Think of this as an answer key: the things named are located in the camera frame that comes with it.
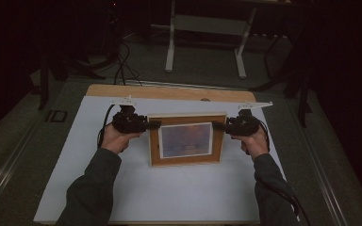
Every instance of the white tabletop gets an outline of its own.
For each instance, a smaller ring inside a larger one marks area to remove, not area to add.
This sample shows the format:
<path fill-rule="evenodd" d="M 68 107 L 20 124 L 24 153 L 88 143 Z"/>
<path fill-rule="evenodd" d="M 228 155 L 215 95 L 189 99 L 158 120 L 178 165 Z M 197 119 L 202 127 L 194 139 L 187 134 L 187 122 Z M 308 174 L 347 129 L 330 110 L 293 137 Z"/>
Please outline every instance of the white tabletop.
<path fill-rule="evenodd" d="M 67 188 L 83 174 L 96 151 L 97 134 L 111 100 L 112 97 L 84 97 L 34 221 L 51 224 L 58 219 L 66 204 Z M 228 117 L 236 117 L 239 111 L 238 103 L 141 98 L 133 101 L 139 115 L 225 111 Z M 118 106 L 113 107 L 108 119 L 118 111 Z M 252 112 L 265 121 L 260 108 Z M 258 222 L 253 162 L 239 149 L 238 141 L 224 136 L 218 164 L 152 168 L 148 133 L 132 139 L 128 149 L 120 154 L 123 163 L 113 187 L 110 222 Z M 281 167 L 269 136 L 271 155 Z"/>

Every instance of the person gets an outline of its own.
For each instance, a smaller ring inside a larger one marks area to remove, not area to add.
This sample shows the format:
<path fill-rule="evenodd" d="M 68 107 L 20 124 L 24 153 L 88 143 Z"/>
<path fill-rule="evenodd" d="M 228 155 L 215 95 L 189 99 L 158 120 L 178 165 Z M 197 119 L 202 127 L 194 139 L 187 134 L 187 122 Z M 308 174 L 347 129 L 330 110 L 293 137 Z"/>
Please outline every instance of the person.
<path fill-rule="evenodd" d="M 128 147 L 129 140 L 139 134 L 121 134 L 111 124 L 105 129 L 102 146 L 85 169 L 67 190 L 67 202 L 57 226 L 107 225 L 113 206 L 113 183 L 122 159 L 119 153 Z M 255 196 L 261 225 L 299 225 L 290 202 L 274 189 L 293 197 L 293 189 L 283 179 L 269 154 L 267 136 L 260 129 L 249 137 L 231 136 L 241 141 L 241 149 L 249 154 L 255 166 Z"/>

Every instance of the dark sleeve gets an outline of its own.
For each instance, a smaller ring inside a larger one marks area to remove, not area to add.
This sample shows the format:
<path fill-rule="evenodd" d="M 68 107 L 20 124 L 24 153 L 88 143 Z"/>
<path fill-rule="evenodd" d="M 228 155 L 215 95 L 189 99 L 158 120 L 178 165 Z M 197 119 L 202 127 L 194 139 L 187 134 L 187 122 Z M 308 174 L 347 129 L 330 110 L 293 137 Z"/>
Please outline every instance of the dark sleeve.
<path fill-rule="evenodd" d="M 284 180 L 277 164 L 268 153 L 255 159 L 255 196 L 261 225 L 299 225 L 290 202 L 268 186 L 294 196 L 292 187 Z"/>
<path fill-rule="evenodd" d="M 113 183 L 121 163 L 117 154 L 98 149 L 84 175 L 67 189 L 66 206 L 56 225 L 106 226 L 113 207 Z"/>

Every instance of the hand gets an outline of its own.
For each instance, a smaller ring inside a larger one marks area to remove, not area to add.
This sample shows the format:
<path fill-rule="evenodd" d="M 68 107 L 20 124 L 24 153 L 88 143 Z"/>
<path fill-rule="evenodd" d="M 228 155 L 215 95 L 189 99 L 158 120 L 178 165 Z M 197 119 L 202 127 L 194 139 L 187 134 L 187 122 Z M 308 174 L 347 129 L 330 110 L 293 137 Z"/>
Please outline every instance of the hand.
<path fill-rule="evenodd" d="M 248 137 L 234 135 L 231 135 L 231 137 L 240 140 L 240 148 L 244 152 L 248 152 L 252 160 L 255 160 L 255 158 L 263 153 L 269 152 L 269 147 L 267 146 L 268 137 L 261 126 L 255 134 Z"/>
<path fill-rule="evenodd" d="M 104 140 L 101 147 L 116 154 L 121 153 L 128 147 L 129 140 L 140 137 L 142 133 L 122 134 L 117 131 L 112 124 L 105 128 Z"/>

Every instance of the wooden picture frame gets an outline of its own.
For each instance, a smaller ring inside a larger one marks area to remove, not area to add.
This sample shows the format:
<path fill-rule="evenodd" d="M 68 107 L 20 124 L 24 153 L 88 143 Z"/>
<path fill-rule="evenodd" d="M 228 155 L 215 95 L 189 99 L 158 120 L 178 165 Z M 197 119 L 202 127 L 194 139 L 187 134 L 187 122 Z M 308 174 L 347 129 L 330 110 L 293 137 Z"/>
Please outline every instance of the wooden picture frame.
<path fill-rule="evenodd" d="M 219 163 L 224 131 L 212 122 L 225 123 L 225 112 L 148 114 L 148 121 L 161 121 L 150 130 L 151 166 L 164 167 Z"/>

